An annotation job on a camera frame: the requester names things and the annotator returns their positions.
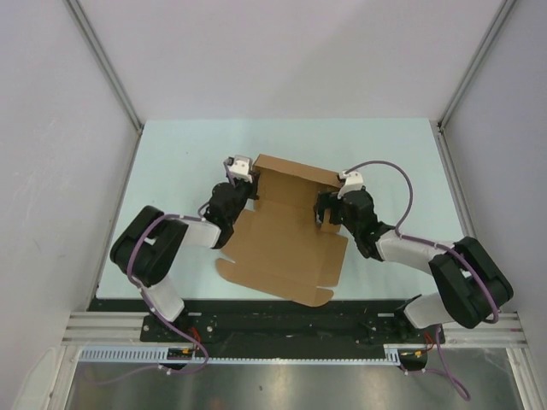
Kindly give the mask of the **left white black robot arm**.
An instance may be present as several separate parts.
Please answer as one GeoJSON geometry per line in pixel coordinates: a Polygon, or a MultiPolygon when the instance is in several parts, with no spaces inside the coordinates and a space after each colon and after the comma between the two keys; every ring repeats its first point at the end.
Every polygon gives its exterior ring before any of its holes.
{"type": "Polygon", "coordinates": [[[165,214],[148,205],[112,245],[110,260],[137,287],[150,311],[161,318],[158,329],[168,340],[177,342],[189,331],[189,321],[181,315],[184,301],[168,276],[179,248],[223,248],[247,201],[258,198],[259,179],[259,172],[250,171],[232,182],[217,184],[198,217],[165,214]]]}

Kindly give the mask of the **brown cardboard box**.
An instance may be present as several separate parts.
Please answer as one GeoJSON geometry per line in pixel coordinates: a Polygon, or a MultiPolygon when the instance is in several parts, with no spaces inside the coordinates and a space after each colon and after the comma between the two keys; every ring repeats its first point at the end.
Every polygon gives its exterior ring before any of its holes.
{"type": "Polygon", "coordinates": [[[348,244],[339,226],[316,223],[321,192],[338,190],[334,171],[261,154],[252,209],[239,215],[215,262],[226,281],[317,308],[332,300],[348,244]]]}

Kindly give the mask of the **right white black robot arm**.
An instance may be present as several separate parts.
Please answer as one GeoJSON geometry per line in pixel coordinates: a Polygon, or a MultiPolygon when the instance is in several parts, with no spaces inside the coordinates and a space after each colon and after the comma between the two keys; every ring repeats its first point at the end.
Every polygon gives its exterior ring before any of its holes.
{"type": "Polygon", "coordinates": [[[418,295],[398,308],[394,331],[405,343],[413,343],[432,325],[456,322],[473,329],[498,321],[498,309],[509,302],[514,290],[483,245],[474,237],[455,243],[435,243],[397,232],[379,220],[371,195],[364,189],[342,196],[321,192],[315,217],[322,225],[343,226],[366,259],[394,262],[432,276],[437,291],[418,295]]]}

